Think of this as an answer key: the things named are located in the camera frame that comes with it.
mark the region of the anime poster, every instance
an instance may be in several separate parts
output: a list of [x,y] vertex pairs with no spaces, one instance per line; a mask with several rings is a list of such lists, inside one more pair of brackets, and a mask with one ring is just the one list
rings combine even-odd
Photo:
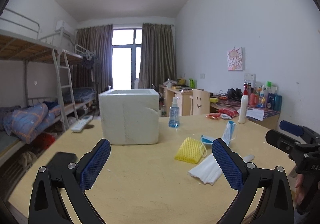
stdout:
[[243,70],[242,48],[233,48],[228,51],[228,71]]

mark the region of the chair back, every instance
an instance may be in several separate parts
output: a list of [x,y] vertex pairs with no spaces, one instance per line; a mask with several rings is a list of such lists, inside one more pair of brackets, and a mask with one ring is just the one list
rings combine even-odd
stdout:
[[209,114],[210,113],[210,93],[206,91],[193,89],[192,96],[193,96],[193,115]]

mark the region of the door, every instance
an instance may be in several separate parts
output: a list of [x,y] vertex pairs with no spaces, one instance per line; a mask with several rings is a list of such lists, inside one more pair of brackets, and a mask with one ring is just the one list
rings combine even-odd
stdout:
[[112,38],[112,80],[114,90],[138,88],[142,29],[118,29]]

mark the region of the air conditioner remote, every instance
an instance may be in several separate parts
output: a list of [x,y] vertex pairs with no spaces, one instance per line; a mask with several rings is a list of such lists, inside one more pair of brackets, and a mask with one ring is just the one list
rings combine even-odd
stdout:
[[93,119],[93,116],[84,116],[82,119],[78,120],[71,126],[72,132],[81,132],[85,125],[87,125],[91,120]]

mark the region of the styrofoam box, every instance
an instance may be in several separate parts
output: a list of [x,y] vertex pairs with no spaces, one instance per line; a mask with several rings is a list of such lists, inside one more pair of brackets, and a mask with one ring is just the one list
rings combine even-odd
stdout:
[[99,95],[102,132],[112,145],[155,144],[159,94],[153,89],[109,90]]

